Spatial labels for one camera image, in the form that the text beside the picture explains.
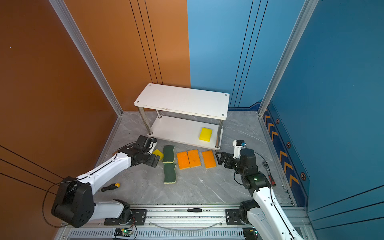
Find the yellow sponge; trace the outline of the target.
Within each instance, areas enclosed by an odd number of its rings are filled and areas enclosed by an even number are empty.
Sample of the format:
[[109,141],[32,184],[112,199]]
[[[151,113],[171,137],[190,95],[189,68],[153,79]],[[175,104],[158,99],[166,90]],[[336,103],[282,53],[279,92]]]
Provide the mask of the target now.
[[204,142],[209,142],[211,140],[213,130],[208,129],[208,128],[202,128],[199,140],[204,141]]
[[153,154],[160,157],[160,161],[164,158],[164,154],[159,150],[156,149],[153,151]]

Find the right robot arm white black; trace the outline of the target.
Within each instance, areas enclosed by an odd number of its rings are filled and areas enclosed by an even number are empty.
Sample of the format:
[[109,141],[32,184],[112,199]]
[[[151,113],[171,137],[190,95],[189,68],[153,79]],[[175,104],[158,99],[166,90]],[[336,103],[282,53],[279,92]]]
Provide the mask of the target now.
[[259,171],[255,152],[243,148],[233,154],[215,153],[218,164],[240,175],[252,200],[240,204],[241,220],[252,225],[263,240],[301,240],[272,189],[271,180]]

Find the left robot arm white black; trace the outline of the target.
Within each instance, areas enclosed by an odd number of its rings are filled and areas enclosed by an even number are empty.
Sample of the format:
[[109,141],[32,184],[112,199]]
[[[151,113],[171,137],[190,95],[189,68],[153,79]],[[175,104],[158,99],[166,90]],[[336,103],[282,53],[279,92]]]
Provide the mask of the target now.
[[119,149],[113,157],[93,170],[76,178],[63,179],[58,188],[51,213],[67,224],[79,228],[89,221],[111,219],[119,225],[129,224],[133,214],[131,205],[113,199],[109,202],[96,202],[94,195],[116,189],[105,184],[120,172],[140,164],[155,168],[160,157],[153,152],[158,140],[140,135],[134,143]]

